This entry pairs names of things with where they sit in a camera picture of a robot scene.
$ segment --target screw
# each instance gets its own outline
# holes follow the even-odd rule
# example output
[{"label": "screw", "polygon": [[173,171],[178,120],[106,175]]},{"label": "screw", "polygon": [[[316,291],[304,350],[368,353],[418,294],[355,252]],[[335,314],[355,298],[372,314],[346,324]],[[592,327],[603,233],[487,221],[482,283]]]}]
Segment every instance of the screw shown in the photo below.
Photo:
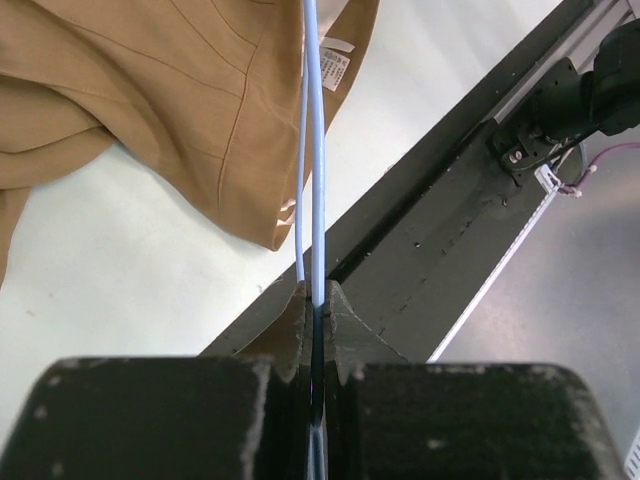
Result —
[{"label": "screw", "polygon": [[509,155],[509,160],[511,160],[511,163],[518,163],[522,160],[522,152],[520,150],[516,150],[514,153]]}]

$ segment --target gray floor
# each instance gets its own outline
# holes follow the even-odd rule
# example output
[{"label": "gray floor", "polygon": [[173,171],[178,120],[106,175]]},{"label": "gray floor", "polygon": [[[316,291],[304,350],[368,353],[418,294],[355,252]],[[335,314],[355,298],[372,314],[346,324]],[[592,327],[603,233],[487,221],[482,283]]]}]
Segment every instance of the gray floor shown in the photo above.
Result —
[{"label": "gray floor", "polygon": [[[587,143],[640,142],[640,129]],[[440,361],[541,361],[590,385],[625,455],[640,424],[640,150],[556,198]]]}]

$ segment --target clothing label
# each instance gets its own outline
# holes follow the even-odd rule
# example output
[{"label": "clothing label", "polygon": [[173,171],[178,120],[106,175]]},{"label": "clothing label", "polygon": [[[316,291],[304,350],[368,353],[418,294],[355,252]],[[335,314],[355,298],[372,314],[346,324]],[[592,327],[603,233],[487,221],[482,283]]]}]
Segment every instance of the clothing label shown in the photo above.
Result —
[{"label": "clothing label", "polygon": [[344,72],[351,59],[328,48],[320,47],[320,68],[322,70],[322,86],[335,92],[342,81]]},{"label": "clothing label", "polygon": [[341,52],[346,52],[346,53],[351,53],[356,48],[354,45],[351,45],[349,42],[345,42],[344,40],[339,40],[337,38],[331,38],[331,37],[324,37],[324,40],[322,40],[322,43],[320,43],[320,46],[325,48],[332,48],[333,50],[340,50]]}]

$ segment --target tan fabric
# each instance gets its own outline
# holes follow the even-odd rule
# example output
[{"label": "tan fabric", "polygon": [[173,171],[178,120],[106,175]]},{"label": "tan fabric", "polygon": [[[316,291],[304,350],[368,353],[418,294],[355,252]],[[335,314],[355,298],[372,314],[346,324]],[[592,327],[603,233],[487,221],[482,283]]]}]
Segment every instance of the tan fabric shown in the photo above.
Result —
[{"label": "tan fabric", "polygon": [[[329,31],[356,48],[337,91],[325,90],[327,126],[377,4],[350,0]],[[29,187],[116,140],[218,225],[279,248],[301,36],[301,0],[0,0],[0,280]]]}]

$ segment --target white table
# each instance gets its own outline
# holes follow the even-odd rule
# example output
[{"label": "white table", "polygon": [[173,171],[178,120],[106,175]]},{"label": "white table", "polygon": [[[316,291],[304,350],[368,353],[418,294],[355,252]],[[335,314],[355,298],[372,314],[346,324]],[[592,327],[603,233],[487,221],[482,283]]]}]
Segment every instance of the white table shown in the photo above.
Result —
[{"label": "white table", "polygon": [[[382,0],[327,137],[327,227],[558,3]],[[293,258],[293,235],[271,253],[225,234],[119,147],[36,189],[0,290],[0,444],[56,359],[198,354]]]}]

